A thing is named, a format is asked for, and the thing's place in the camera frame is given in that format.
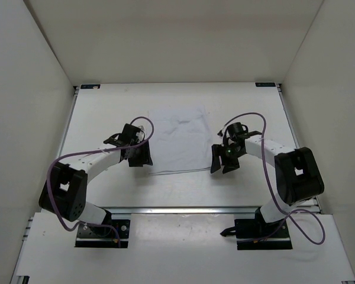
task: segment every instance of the purple cable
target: purple cable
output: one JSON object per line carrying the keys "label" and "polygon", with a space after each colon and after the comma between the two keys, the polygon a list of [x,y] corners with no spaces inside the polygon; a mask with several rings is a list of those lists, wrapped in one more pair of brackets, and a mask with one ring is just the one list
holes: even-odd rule
{"label": "purple cable", "polygon": [[[83,151],[83,152],[77,152],[77,153],[70,153],[70,154],[66,154],[63,156],[60,156],[59,158],[55,159],[51,165],[49,166],[49,169],[47,171],[47,176],[46,176],[46,187],[47,187],[47,193],[49,194],[49,198],[50,198],[50,203],[53,207],[54,213],[55,215],[57,215],[59,222],[61,223],[61,225],[63,226],[63,228],[65,228],[66,231],[68,232],[72,232],[76,229],[76,227],[80,224],[86,224],[86,222],[83,221],[78,221],[72,228],[69,228],[67,226],[67,224],[64,222],[62,215],[59,212],[59,209],[57,207],[57,204],[55,203],[55,199],[53,196],[53,191],[51,190],[51,171],[53,170],[55,164],[65,158],[68,157],[74,157],[74,156],[81,156],[81,155],[87,155],[87,154],[97,154],[97,153],[102,153],[104,152],[113,152],[113,151],[118,151],[118,150],[126,150],[126,149],[133,149],[133,148],[138,148],[141,147],[143,144],[145,144],[146,142],[149,141],[149,139],[153,136],[154,134],[154,124],[151,120],[149,120],[147,117],[136,117],[135,119],[133,119],[130,124],[133,124],[134,121],[136,120],[140,120],[140,119],[144,119],[147,120],[150,124],[151,124],[151,134],[145,138],[140,144],[137,145],[133,145],[133,146],[125,146],[125,147],[117,147],[117,148],[110,148],[110,149],[102,149],[102,150],[93,150],[93,151]],[[118,247],[121,247],[121,242],[120,242],[120,236],[118,235],[118,231],[111,225],[102,225],[102,224],[92,224],[92,223],[87,223],[87,225],[91,226],[91,227],[104,227],[104,228],[110,228],[113,230],[113,232],[116,235],[116,238],[118,240]]]}
{"label": "purple cable", "polygon": [[[273,203],[275,203],[277,209],[284,215],[286,215],[284,217],[284,219],[281,221],[281,223],[279,224],[279,226],[274,230],[274,232],[272,232],[271,234],[269,234],[268,236],[266,237],[262,237],[262,238],[253,238],[253,239],[249,239],[249,240],[243,240],[243,241],[240,241],[241,243],[246,243],[246,242],[249,242],[249,241],[260,241],[260,240],[265,240],[269,237],[271,237],[272,235],[274,235],[277,231],[279,231],[279,229],[281,228],[281,226],[284,224],[284,222],[289,218],[291,219],[291,221],[295,224],[295,226],[297,227],[297,229],[305,236],[305,238],[307,238],[312,244],[316,244],[316,245],[320,245],[320,244],[323,244],[325,242],[325,239],[326,239],[326,233],[325,233],[325,228],[321,222],[321,220],[315,215],[313,214],[312,212],[310,212],[309,210],[306,210],[306,209],[294,209],[292,210],[290,213],[287,213],[285,212],[284,210],[281,209],[281,207],[279,206],[277,200],[276,200],[276,197],[273,193],[273,189],[272,189],[272,185],[271,185],[271,181],[270,181],[270,177],[268,175],[268,171],[267,171],[267,162],[266,162],[266,153],[264,152],[264,135],[266,133],[266,128],[267,128],[267,121],[266,121],[266,118],[262,115],[262,114],[259,114],[258,112],[246,112],[244,114],[240,114],[240,115],[237,115],[235,117],[233,117],[232,119],[230,119],[228,122],[225,123],[224,127],[226,127],[226,125],[228,125],[231,121],[239,118],[239,117],[243,117],[245,115],[258,115],[259,117],[262,118],[263,120],[263,130],[262,130],[262,162],[263,162],[263,171],[264,171],[264,175],[266,177],[266,182],[267,182],[267,186],[268,186],[268,189],[271,193],[271,196],[272,196],[272,200],[273,200]],[[292,214],[295,214],[295,213],[298,213],[298,212],[305,212],[305,213],[309,213],[311,214],[319,223],[319,226],[321,227],[321,230],[322,230],[322,240],[319,241],[319,242],[316,242],[314,240],[312,240],[307,234],[306,232],[300,227],[299,224],[297,224],[297,222],[293,219],[292,217]]]}

